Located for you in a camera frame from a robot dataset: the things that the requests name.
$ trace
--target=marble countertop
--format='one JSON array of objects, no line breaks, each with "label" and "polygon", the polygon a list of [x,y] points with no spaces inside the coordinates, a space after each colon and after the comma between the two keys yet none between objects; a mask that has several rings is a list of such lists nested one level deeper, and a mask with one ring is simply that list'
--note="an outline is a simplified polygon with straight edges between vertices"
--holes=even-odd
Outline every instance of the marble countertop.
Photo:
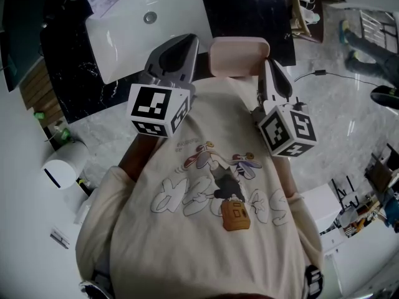
[{"label": "marble countertop", "polygon": [[[295,65],[295,50],[284,0],[203,0],[213,37],[265,38],[271,57]],[[52,86],[68,123],[126,102],[138,73],[104,84],[85,28],[86,0],[71,2],[42,32],[41,43]],[[198,58],[195,80],[210,77],[208,56]]]}]

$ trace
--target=cartoon character print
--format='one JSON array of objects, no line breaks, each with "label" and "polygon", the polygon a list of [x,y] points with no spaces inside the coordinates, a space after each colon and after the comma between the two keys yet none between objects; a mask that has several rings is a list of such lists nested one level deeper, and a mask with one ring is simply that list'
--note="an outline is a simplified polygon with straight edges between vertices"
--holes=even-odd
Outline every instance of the cartoon character print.
[{"label": "cartoon character print", "polygon": [[[273,193],[270,201],[259,189],[255,189],[248,197],[242,179],[254,179],[256,177],[254,169],[262,168],[261,164],[254,161],[252,153],[234,154],[231,159],[225,159],[214,149],[214,144],[207,141],[199,145],[196,153],[178,169],[186,171],[194,164],[197,169],[208,167],[212,178],[201,176],[193,183],[181,180],[176,186],[172,185],[170,179],[165,179],[162,185],[163,191],[155,196],[151,204],[153,212],[165,210],[175,212],[180,200],[184,206],[184,215],[191,216],[201,212],[211,201],[211,212],[216,216],[222,216],[222,202],[237,201],[244,203],[247,212],[252,210],[257,219],[264,224],[267,224],[270,212],[273,215],[274,225],[283,225],[287,222],[287,202],[281,189]],[[212,182],[217,189],[210,189]]]}]

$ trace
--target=black cable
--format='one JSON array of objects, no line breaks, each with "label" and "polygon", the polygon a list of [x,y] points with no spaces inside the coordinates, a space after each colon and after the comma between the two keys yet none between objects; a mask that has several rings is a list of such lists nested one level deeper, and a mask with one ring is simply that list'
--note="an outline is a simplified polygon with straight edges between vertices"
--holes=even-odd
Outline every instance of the black cable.
[{"label": "black cable", "polygon": [[297,77],[297,78],[294,80],[294,82],[297,82],[297,81],[298,81],[299,79],[301,79],[302,77],[307,77],[308,75],[311,75],[311,74],[313,74],[313,75],[326,75],[326,74],[330,74],[330,75],[335,75],[335,76],[337,76],[337,77],[350,78],[351,80],[359,81],[359,82],[366,83],[366,84],[371,84],[371,85],[374,85],[374,86],[376,86],[376,87],[378,86],[377,84],[370,83],[370,82],[365,82],[365,81],[359,80],[358,78],[354,78],[354,77],[344,77],[343,75],[339,75],[339,74],[335,74],[335,73],[326,72],[325,70],[316,70],[315,72],[311,72],[311,73],[308,73],[308,74],[305,74],[305,75],[301,75],[300,77]]}]

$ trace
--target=tiled floor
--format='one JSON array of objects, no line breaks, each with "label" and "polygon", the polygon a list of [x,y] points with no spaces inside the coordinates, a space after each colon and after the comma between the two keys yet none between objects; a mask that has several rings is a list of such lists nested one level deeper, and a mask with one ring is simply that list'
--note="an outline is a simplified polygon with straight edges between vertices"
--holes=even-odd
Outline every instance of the tiled floor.
[{"label": "tiled floor", "polygon": [[[339,21],[347,18],[360,34],[358,11],[324,7],[324,43],[295,39],[297,65],[289,68],[293,77],[317,69],[354,77],[344,68],[349,48],[339,43]],[[360,77],[377,85],[382,80]],[[308,103],[319,145],[303,157],[291,160],[299,191],[306,191],[334,178],[344,183],[349,175],[355,188],[366,193],[370,186],[363,177],[370,153],[381,152],[389,142],[398,148],[399,116],[370,99],[373,85],[330,75],[311,75],[296,83],[297,93]],[[99,185],[106,170],[118,164],[135,137],[135,131],[124,117],[126,103],[77,121],[69,128],[90,150],[83,177],[92,187]]]}]

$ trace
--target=sleeve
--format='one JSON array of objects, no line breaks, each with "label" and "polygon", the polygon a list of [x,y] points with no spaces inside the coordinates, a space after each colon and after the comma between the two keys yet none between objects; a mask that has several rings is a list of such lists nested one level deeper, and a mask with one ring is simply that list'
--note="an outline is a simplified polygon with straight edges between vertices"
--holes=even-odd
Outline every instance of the sleeve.
[{"label": "sleeve", "polygon": [[110,243],[119,214],[130,197],[135,183],[117,166],[102,179],[76,243],[76,261],[80,276],[90,280],[103,249]]},{"label": "sleeve", "polygon": [[304,248],[304,252],[309,258],[312,265],[320,270],[323,269],[324,255],[320,234],[317,230],[316,223],[309,213],[305,202],[297,192],[290,198],[287,198],[292,216],[294,218],[300,242]]}]

